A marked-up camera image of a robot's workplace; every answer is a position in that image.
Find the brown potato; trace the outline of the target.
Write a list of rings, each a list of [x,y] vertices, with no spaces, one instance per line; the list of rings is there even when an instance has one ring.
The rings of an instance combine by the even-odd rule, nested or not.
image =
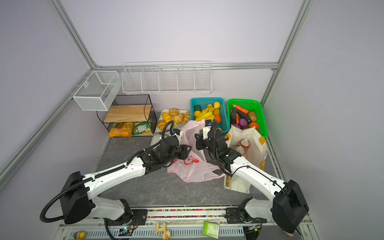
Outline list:
[[[253,111],[248,112],[248,117],[251,119],[252,122],[256,122],[257,121],[257,115]]]

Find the green plastic basket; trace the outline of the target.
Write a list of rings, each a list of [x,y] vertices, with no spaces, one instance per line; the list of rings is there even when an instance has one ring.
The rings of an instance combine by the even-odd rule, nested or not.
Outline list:
[[[229,99],[227,101],[227,119],[229,124],[231,125],[231,117],[230,113],[233,108],[233,105],[240,106],[243,109],[248,110],[249,112],[254,112],[256,114],[257,120],[256,123],[259,125],[258,132],[266,138],[269,134],[265,115],[263,112],[262,105],[255,100],[247,100],[247,99]]]

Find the orange tangerine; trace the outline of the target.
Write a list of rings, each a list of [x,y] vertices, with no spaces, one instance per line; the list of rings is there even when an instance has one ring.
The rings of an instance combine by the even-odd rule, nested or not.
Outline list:
[[[217,124],[221,123],[222,119],[221,119],[221,116],[220,115],[214,115],[216,121],[217,121]]]

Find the yellow lemon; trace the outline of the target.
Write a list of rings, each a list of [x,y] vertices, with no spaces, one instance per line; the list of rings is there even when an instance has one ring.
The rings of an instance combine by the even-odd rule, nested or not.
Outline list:
[[[215,109],[219,109],[221,107],[221,104],[219,102],[215,102],[213,106]]]

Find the orange snack packet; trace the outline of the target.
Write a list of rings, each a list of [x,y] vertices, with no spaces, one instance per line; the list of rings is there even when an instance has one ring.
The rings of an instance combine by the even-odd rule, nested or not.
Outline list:
[[[134,123],[115,123],[109,132],[109,137],[132,137]]]

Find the orange soda can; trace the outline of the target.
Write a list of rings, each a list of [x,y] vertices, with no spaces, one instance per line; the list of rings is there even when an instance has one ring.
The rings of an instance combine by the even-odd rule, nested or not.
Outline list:
[[[242,146],[237,146],[237,147],[235,148],[235,150],[236,150],[238,153],[240,153],[242,156],[245,156],[246,153],[247,153],[247,149],[245,149],[245,148],[242,147]]]

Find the white mesh box basket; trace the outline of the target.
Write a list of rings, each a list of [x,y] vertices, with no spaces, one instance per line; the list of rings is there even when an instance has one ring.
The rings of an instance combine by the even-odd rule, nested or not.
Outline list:
[[[92,71],[74,92],[73,99],[83,111],[107,112],[121,87],[117,71]]]

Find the green card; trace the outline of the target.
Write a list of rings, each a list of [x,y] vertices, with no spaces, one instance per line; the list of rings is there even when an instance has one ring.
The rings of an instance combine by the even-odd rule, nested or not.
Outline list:
[[[211,222],[204,222],[203,236],[218,239],[220,225]]]

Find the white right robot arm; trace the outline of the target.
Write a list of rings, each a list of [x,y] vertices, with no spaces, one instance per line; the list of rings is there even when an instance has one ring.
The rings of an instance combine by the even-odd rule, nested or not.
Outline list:
[[[268,198],[261,202],[248,198],[238,206],[233,218],[251,223],[265,219],[273,221],[287,234],[298,231],[301,221],[309,212],[304,194],[293,180],[285,182],[254,166],[240,152],[228,147],[225,135],[216,124],[202,134],[195,134],[197,150],[206,149],[220,170],[229,177],[239,177],[254,186]]]

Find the yellow banana bunch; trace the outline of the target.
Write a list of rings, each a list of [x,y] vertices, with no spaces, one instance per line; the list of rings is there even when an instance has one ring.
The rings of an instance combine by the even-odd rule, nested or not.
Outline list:
[[[207,110],[207,111],[203,111],[201,112],[196,118],[195,120],[197,122],[203,120],[203,119],[207,119],[208,117],[212,116],[213,115],[213,111],[212,110]]]

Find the small purple onion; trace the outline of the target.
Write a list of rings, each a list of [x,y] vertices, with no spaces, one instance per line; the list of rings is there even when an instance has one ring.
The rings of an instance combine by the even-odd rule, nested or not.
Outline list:
[[[238,125],[241,129],[245,129],[248,126],[248,122],[245,119],[240,119]]]

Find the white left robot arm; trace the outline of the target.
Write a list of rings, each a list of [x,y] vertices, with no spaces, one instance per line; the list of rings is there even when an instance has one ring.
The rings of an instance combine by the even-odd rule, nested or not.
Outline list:
[[[170,121],[157,143],[134,153],[127,162],[92,174],[71,174],[61,192],[43,207],[40,221],[63,220],[71,225],[86,218],[99,218],[106,224],[130,225],[135,215],[128,202],[101,198],[100,194],[133,178],[168,168],[175,160],[187,159],[192,146],[182,145],[182,136],[183,132],[175,130],[174,121]]]

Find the red cola can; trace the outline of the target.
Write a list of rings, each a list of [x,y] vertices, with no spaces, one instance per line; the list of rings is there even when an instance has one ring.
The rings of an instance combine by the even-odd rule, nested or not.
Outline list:
[[[239,146],[241,146],[247,151],[250,148],[250,142],[247,139],[241,139],[239,141]]]

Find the round bread roll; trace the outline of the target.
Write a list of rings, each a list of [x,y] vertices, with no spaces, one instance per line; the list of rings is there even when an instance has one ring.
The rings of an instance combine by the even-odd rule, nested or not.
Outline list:
[[[175,115],[178,115],[179,114],[179,110],[178,109],[175,109],[175,108],[173,108],[173,109],[170,109],[169,110],[169,115],[170,116],[175,116]]]

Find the teal plastic basket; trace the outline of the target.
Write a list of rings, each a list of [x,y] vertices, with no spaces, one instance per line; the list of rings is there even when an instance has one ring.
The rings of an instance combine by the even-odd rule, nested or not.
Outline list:
[[[218,127],[223,130],[224,133],[228,133],[230,130],[230,124],[228,120],[227,107],[225,100],[219,97],[205,97],[205,98],[192,98],[190,101],[190,111],[191,111],[191,120],[195,120],[195,106],[201,106],[201,110],[207,108],[208,105],[214,105],[215,102],[219,102],[220,106],[220,116],[221,122],[218,124]]]

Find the white canvas tote bag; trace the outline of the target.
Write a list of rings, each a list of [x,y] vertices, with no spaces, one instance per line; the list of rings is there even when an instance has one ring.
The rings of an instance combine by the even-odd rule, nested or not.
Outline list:
[[[228,147],[235,149],[239,146],[241,139],[247,139],[250,142],[250,148],[244,156],[254,166],[264,169],[265,159],[268,155],[268,148],[266,139],[255,129],[239,129],[231,126],[230,131],[227,133],[229,140],[227,141]],[[224,188],[240,193],[248,194],[250,192],[251,184],[241,179],[240,177],[225,177]]]

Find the pink plastic grocery bag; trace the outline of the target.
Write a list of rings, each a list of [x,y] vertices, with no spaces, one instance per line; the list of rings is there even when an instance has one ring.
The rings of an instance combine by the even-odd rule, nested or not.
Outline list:
[[[198,134],[205,126],[204,120],[199,122],[189,121],[181,128],[183,133],[181,144],[191,146],[192,150],[187,155],[186,160],[175,160],[168,167],[167,173],[176,174],[186,183],[207,182],[224,177],[225,174],[220,171],[219,167],[208,163],[204,152],[196,149],[195,134]]]

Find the orange carrot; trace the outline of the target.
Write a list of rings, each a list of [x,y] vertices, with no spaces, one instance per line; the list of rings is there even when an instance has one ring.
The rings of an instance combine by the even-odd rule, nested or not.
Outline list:
[[[242,108],[242,107],[240,107],[240,106],[238,106],[238,105],[233,105],[233,107],[235,107],[237,110],[243,112],[243,113],[246,114],[246,115],[249,113],[248,110],[246,110],[246,109],[244,109],[244,108]]]

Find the dark green cucumber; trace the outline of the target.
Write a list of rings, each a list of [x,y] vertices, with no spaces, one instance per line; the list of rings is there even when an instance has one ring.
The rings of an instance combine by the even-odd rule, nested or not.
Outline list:
[[[230,124],[235,125],[237,123],[237,112],[236,112],[236,107],[233,106],[231,111],[230,111]]]

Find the striped croissant bread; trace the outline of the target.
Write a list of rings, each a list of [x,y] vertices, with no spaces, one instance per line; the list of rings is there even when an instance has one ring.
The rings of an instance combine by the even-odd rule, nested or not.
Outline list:
[[[169,113],[167,113],[167,112],[163,112],[162,113],[162,117],[163,117],[163,120],[166,123],[168,123],[168,122],[170,122],[172,120],[172,116]]]
[[[184,121],[185,114],[176,114],[172,116],[172,120],[174,121],[175,126],[181,124]]]

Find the green snack packet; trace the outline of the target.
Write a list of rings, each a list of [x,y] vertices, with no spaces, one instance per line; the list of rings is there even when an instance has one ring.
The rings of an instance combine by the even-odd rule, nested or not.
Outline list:
[[[151,124],[149,122],[137,122],[135,123],[133,136],[145,134],[145,133],[151,133]]]

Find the long dark eggplant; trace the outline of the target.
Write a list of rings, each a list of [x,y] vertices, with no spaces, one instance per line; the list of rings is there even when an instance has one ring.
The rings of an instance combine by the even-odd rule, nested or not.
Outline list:
[[[241,119],[245,119],[248,124],[250,124],[252,122],[251,118],[246,113],[242,112],[241,110],[236,109],[236,113],[239,115],[239,117]]]

